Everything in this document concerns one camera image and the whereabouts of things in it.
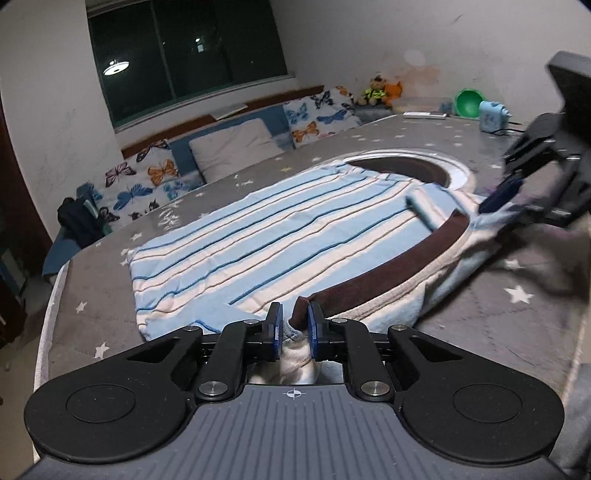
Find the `blue striped shirt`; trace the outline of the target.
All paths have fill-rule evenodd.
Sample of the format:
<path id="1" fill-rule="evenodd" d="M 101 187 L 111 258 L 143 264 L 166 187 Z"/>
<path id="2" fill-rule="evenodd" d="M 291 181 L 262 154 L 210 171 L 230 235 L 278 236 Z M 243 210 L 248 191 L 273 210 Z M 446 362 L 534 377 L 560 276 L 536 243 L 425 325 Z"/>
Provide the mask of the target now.
<path id="1" fill-rule="evenodd" d="M 342 162 L 311 168 L 154 238 L 129 255 L 139 332 L 218 333 L 283 306 L 280 359 L 252 380 L 341 378 L 311 358 L 307 309 L 383 333 L 411 326 L 496 250 L 514 206 L 480 214 L 477 196 Z"/>

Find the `light blue unicorn box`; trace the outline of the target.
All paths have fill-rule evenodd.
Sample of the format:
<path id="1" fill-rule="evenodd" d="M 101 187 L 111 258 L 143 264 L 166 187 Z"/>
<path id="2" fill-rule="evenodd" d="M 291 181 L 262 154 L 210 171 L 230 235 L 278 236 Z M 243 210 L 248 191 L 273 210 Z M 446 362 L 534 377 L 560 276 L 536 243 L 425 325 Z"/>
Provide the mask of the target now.
<path id="1" fill-rule="evenodd" d="M 502 134 L 507 131 L 511 112 L 499 102 L 482 101 L 479 105 L 479 127 L 483 133 Z"/>

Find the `black round induction cooktop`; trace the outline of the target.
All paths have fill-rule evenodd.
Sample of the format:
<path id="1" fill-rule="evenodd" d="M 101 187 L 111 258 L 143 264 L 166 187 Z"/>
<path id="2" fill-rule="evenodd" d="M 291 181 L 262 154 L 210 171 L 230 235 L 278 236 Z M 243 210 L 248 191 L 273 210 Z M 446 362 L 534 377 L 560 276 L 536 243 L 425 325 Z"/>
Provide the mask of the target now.
<path id="1" fill-rule="evenodd" d="M 423 183 L 436 183 L 443 187 L 449 187 L 451 184 L 451 175 L 442 166 L 428 160 L 408 156 L 387 156 L 348 160 L 348 163 L 377 173 L 404 175 Z"/>

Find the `green bowl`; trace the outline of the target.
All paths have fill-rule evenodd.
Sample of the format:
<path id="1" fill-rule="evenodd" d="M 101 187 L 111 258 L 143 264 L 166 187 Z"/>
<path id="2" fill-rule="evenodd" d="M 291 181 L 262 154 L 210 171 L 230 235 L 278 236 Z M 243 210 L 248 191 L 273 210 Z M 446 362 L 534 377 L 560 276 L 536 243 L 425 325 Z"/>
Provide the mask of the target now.
<path id="1" fill-rule="evenodd" d="M 454 111 L 463 118 L 478 118 L 480 104 L 486 100 L 482 92 L 476 89 L 464 88 L 454 99 Z"/>

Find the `grey star table cover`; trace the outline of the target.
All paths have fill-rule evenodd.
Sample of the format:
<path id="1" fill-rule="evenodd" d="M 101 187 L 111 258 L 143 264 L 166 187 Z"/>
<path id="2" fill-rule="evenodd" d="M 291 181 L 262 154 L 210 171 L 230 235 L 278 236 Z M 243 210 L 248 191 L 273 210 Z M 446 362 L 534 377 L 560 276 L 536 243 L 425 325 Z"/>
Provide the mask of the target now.
<path id="1" fill-rule="evenodd" d="M 507 214 L 477 208 L 508 145 L 468 120 L 394 116 L 133 221 L 59 272 L 35 384 L 181 327 L 263 318 L 273 302 L 283 352 L 259 377 L 314 380 L 328 366 L 312 361 L 294 309 L 325 293 L 372 331 L 421 328 L 566 393 L 586 323 L 587 227 L 496 242 Z"/>

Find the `white remote control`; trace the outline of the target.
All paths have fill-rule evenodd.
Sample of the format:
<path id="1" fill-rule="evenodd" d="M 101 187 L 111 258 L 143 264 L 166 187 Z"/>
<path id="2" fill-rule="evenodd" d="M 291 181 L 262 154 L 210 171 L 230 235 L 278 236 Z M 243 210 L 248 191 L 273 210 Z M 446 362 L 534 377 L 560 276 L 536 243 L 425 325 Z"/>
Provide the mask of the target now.
<path id="1" fill-rule="evenodd" d="M 407 111 L 403 113 L 404 118 L 408 119 L 433 119 L 444 120 L 448 118 L 447 113 L 429 112 L 429 111 Z"/>

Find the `orange plush toy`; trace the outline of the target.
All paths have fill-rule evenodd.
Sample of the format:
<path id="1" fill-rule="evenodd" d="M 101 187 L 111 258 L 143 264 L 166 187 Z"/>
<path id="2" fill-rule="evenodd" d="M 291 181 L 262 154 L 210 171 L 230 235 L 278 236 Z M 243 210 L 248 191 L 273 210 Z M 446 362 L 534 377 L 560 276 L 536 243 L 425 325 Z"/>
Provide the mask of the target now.
<path id="1" fill-rule="evenodd" d="M 384 97 L 384 104 L 391 108 L 393 107 L 394 101 L 398 100 L 402 97 L 403 93 L 403 85 L 402 82 L 399 81 L 397 83 L 388 83 L 384 87 L 385 97 Z"/>

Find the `teddy bear yellow vest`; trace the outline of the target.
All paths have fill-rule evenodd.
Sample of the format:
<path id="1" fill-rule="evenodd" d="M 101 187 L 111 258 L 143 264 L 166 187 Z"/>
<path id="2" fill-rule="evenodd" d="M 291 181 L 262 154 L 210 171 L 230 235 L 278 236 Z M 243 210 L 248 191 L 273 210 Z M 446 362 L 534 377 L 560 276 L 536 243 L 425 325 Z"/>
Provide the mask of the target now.
<path id="1" fill-rule="evenodd" d="M 392 100 L 389 96 L 389 88 L 392 84 L 381 74 L 377 74 L 370 80 L 370 86 L 363 91 L 361 96 L 356 99 L 356 105 L 359 106 L 377 106 L 383 105 L 391 107 Z"/>

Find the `left butterfly cushion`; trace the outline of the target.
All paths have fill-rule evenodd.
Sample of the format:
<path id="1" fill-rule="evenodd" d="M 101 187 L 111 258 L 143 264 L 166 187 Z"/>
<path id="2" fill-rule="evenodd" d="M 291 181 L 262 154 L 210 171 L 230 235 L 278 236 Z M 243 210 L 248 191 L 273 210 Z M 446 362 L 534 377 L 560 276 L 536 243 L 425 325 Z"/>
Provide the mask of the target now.
<path id="1" fill-rule="evenodd" d="M 197 168 L 183 173 L 172 147 L 160 140 L 82 184 L 77 195 L 91 201 L 107 231 L 113 232 L 203 183 Z"/>

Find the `butterfly cushion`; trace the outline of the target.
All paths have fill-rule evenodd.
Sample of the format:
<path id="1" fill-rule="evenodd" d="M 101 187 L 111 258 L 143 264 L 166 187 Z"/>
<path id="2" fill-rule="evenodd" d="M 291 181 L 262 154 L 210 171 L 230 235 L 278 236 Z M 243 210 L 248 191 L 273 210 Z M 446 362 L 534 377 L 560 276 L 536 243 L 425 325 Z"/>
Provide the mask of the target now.
<path id="1" fill-rule="evenodd" d="M 183 173 L 172 147 L 160 140 L 82 184 L 77 195 L 91 201 L 107 231 L 113 232 L 203 183 L 197 168 Z"/>
<path id="2" fill-rule="evenodd" d="M 352 94 L 342 86 L 284 103 L 283 112 L 295 149 L 362 125 Z"/>

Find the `grey pillow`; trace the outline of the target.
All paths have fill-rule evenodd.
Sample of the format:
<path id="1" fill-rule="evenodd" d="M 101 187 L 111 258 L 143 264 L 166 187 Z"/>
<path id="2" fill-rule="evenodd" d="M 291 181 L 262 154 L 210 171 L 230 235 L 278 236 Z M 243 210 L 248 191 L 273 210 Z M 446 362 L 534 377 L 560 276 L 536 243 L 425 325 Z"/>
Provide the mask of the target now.
<path id="1" fill-rule="evenodd" d="M 283 154 L 259 118 L 197 137 L 189 148 L 206 183 Z"/>

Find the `dark backpack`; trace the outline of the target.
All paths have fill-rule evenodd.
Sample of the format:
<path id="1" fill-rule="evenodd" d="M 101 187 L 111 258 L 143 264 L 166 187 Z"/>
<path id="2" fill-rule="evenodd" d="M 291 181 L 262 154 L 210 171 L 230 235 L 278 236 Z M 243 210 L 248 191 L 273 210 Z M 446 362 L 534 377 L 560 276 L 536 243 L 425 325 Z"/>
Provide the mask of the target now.
<path id="1" fill-rule="evenodd" d="M 57 219 L 66 235 L 81 249 L 105 236 L 105 221 L 88 198 L 66 197 L 57 209 Z"/>

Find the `right butterfly cushion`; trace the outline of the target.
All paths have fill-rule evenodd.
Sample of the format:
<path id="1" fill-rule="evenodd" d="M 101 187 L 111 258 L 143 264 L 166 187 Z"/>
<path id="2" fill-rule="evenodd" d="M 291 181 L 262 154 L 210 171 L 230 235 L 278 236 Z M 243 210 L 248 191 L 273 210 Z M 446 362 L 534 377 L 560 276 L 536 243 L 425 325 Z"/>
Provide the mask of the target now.
<path id="1" fill-rule="evenodd" d="M 283 112 L 295 149 L 362 125 L 352 94 L 342 86 L 284 103 Z"/>

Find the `book on window ledge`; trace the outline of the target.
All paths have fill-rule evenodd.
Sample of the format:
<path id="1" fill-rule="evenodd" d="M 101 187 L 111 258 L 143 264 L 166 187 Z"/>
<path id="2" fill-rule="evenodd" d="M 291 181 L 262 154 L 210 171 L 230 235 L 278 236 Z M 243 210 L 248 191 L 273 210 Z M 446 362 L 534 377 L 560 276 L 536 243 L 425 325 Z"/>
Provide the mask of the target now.
<path id="1" fill-rule="evenodd" d="M 245 103 L 233 104 L 224 106 L 217 110 L 211 111 L 209 113 L 211 117 L 215 121 L 221 121 L 222 119 L 228 118 L 232 115 L 238 114 L 239 112 L 245 111 L 247 109 L 247 105 Z"/>

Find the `window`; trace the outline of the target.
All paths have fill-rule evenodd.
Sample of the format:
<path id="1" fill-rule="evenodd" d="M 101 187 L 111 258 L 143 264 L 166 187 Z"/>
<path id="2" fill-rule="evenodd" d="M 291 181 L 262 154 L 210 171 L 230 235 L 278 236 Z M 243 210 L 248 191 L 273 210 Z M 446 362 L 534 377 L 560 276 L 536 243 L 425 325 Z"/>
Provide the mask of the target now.
<path id="1" fill-rule="evenodd" d="M 111 122 L 287 75 L 266 1 L 107 2 L 88 14 Z"/>

